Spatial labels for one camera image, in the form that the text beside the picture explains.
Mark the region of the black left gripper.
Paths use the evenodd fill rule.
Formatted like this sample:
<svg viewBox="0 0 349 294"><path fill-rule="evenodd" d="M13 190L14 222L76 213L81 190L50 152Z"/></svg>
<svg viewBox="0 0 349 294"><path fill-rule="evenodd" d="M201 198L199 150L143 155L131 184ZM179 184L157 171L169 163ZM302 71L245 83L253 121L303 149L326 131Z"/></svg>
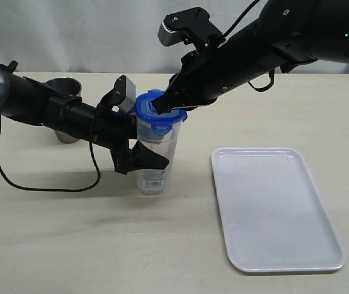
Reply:
<svg viewBox="0 0 349 294"><path fill-rule="evenodd" d="M137 123L136 144L131 149L129 140L136 139L136 117L121 110L97 106L91 122L93 142L110 150L115 172L126 175L137 170L164 170L169 159L148 149L142 142L161 143L168 134L167 126Z"/></svg>

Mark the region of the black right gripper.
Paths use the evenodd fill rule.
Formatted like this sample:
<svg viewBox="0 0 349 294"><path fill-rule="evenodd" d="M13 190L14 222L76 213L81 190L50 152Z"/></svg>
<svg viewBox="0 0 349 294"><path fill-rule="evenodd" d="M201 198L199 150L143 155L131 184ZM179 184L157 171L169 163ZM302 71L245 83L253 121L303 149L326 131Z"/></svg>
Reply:
<svg viewBox="0 0 349 294"><path fill-rule="evenodd" d="M182 58L182 68L166 91L153 100L157 114L193 111L248 82L248 44L226 42L194 50Z"/></svg>

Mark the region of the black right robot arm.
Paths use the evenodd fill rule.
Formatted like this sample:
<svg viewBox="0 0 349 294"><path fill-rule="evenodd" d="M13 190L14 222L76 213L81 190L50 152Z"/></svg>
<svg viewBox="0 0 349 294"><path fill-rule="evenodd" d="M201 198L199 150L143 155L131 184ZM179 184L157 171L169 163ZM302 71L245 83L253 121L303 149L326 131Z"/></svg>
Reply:
<svg viewBox="0 0 349 294"><path fill-rule="evenodd" d="M160 114L193 110L275 69L349 64L349 1L267 1L259 17L233 36L212 24L205 9L193 7L166 15L158 39L194 50L153 106Z"/></svg>

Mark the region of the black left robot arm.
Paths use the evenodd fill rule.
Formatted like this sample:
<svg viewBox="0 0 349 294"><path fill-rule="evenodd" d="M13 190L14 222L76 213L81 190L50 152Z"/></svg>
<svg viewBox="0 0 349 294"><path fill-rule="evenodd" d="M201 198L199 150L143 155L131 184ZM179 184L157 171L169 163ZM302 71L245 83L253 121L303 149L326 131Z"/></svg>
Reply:
<svg viewBox="0 0 349 294"><path fill-rule="evenodd" d="M136 87L125 75L97 106L80 96L67 95L46 83L14 74L17 63L0 64L0 114L14 121L45 126L74 138L109 149L115 171L121 174L151 169L164 170L169 159L148 149L137 138L137 121L131 109Z"/></svg>

